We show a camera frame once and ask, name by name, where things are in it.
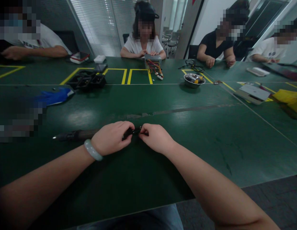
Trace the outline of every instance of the woman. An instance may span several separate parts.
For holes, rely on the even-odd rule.
[[[297,37],[297,18],[292,25],[286,25],[271,38],[268,38],[257,45],[247,61],[279,63],[285,57],[287,45]]]
[[[212,68],[215,60],[224,52],[224,58],[227,66],[233,66],[236,57],[233,50],[233,41],[229,37],[236,26],[245,25],[249,15],[248,0],[238,0],[231,8],[226,10],[226,16],[218,28],[205,35],[199,45],[197,59],[206,62],[208,68]]]
[[[148,2],[135,4],[136,18],[133,24],[133,32],[130,33],[127,42],[121,50],[123,58],[141,58],[144,54],[160,55],[166,58],[165,51],[155,33],[155,9]]]

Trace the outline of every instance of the black cable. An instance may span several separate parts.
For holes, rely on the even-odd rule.
[[[192,69],[195,72],[198,73],[204,73],[204,67],[199,66],[199,65],[195,65],[194,64],[194,60],[193,59],[187,59],[185,60],[186,65],[183,65],[182,67],[179,67],[178,69],[181,69],[183,67],[189,67],[190,69]]]

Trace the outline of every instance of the chair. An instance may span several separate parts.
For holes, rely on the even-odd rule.
[[[79,52],[78,45],[76,43],[76,39],[74,36],[74,32],[72,30],[65,30],[65,31],[54,31],[57,34],[65,46],[72,52],[72,54],[76,54]]]
[[[124,44],[127,42],[128,37],[129,37],[129,34],[123,34]]]
[[[170,47],[170,53],[171,53],[171,49],[173,48],[172,54],[174,54],[174,50],[177,47],[179,36],[180,36],[180,33],[173,32],[171,40],[169,42],[167,42],[167,44],[166,44],[167,49],[168,49],[168,47]]]
[[[162,33],[165,34],[165,31],[168,29],[169,29],[169,27],[164,27],[164,30],[162,31]]]
[[[169,29],[168,29],[168,30],[165,31],[164,35],[165,35],[165,36],[169,36],[169,37],[171,37],[172,32],[173,32],[173,30],[169,30]]]
[[[249,54],[253,49],[254,49],[254,48],[248,48],[248,49],[247,49],[247,52],[246,52],[246,54],[245,54],[245,57],[243,58],[242,61],[245,61],[245,60],[247,59],[248,54]]]
[[[196,59],[198,51],[199,45],[190,45],[188,59]]]

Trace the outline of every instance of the black shirt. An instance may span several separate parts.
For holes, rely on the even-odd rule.
[[[211,33],[208,33],[205,35],[205,37],[202,39],[200,44],[204,44],[207,46],[207,49],[205,51],[206,55],[212,56],[213,58],[218,58],[223,51],[234,46],[233,41],[226,40],[226,41],[223,41],[218,48],[216,48],[216,42],[217,42],[216,31],[212,31]]]

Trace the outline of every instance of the black hat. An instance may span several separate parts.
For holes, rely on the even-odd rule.
[[[144,1],[137,2],[135,4],[136,17],[142,21],[155,21],[159,18],[159,15],[156,14],[154,7]]]

